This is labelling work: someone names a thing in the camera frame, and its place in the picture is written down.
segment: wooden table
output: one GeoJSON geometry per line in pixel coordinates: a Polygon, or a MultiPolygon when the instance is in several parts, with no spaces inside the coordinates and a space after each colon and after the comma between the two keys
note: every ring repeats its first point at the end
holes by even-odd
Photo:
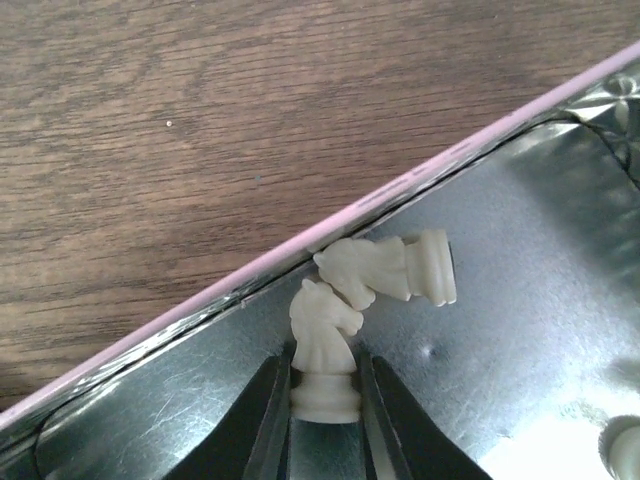
{"type": "Polygon", "coordinates": [[[1,408],[640,37],[637,0],[0,16],[1,408]]]}

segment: pink rim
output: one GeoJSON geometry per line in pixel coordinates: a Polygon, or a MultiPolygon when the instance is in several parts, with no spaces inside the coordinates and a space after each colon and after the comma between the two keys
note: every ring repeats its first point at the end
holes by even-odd
{"type": "Polygon", "coordinates": [[[256,275],[260,274],[260,272],[268,270],[285,260],[290,255],[304,250],[309,245],[312,245],[325,236],[330,235],[332,232],[358,218],[364,212],[380,206],[389,199],[402,193],[407,188],[427,181],[435,172],[442,171],[442,169],[448,165],[453,158],[461,158],[470,152],[476,151],[493,139],[499,138],[506,132],[517,128],[528,119],[543,113],[561,101],[584,90],[599,79],[615,73],[624,65],[638,58],[640,58],[640,42],[627,47],[595,67],[574,77],[567,83],[551,90],[531,103],[528,103],[524,107],[515,110],[511,114],[501,118],[497,122],[480,130],[474,135],[467,137],[462,142],[450,147],[439,155],[436,155],[423,164],[417,166],[413,170],[410,170],[404,175],[394,179],[387,185],[379,188],[355,203],[352,203],[343,210],[296,235],[268,253],[265,253],[239,270],[236,270],[232,274],[223,278],[219,282],[202,290],[200,293],[194,295],[180,305],[160,315],[155,320],[152,320],[135,332],[127,335],[122,340],[94,355],[86,362],[78,365],[73,370],[62,375],[13,407],[4,411],[0,414],[0,430],[6,428],[17,418],[22,417],[45,404],[58,392],[75,384],[81,378],[98,369],[101,365],[113,360],[138,343],[148,339],[159,330],[162,330],[177,320],[199,310],[212,299],[218,298],[243,285],[256,277],[256,275]]]}

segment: white chess piece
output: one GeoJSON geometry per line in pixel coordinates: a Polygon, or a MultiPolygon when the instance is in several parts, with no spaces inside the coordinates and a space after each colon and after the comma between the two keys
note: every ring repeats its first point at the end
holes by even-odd
{"type": "Polygon", "coordinates": [[[362,314],[326,283],[305,279],[289,315],[297,341],[291,366],[303,374],[291,391],[292,415],[317,423],[357,422],[361,399],[351,386],[356,363],[344,336],[360,330],[362,314]]]}
{"type": "Polygon", "coordinates": [[[409,300],[405,247],[399,237],[382,242],[343,238],[316,253],[320,277],[340,292],[356,310],[368,308],[375,292],[409,300]]]}
{"type": "Polygon", "coordinates": [[[609,465],[616,480],[640,480],[640,426],[623,431],[614,440],[609,465]]]}
{"type": "Polygon", "coordinates": [[[313,256],[320,277],[356,310],[368,308],[375,292],[407,301],[426,296],[434,305],[456,301],[453,262],[444,230],[425,230],[414,243],[399,237],[374,243],[343,238],[313,256]]]}

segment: metal tray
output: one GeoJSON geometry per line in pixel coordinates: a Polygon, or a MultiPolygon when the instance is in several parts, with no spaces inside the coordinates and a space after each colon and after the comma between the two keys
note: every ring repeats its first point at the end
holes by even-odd
{"type": "MultiPolygon", "coordinates": [[[[611,478],[607,432],[640,422],[638,58],[640,44],[5,412],[0,474],[162,478],[291,341],[310,252],[445,228],[458,302],[379,296],[359,342],[495,480],[611,478]]],[[[355,426],[294,422],[292,478],[359,478],[359,451],[355,426]]]]}

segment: horse head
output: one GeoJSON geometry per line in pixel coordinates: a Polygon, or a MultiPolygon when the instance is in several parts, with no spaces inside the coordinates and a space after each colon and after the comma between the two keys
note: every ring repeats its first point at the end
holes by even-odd
{"type": "Polygon", "coordinates": [[[320,278],[344,295],[356,310],[364,310],[376,299],[375,292],[362,280],[361,259],[353,248],[353,240],[338,240],[324,252],[316,253],[313,261],[318,265],[320,278]]]}

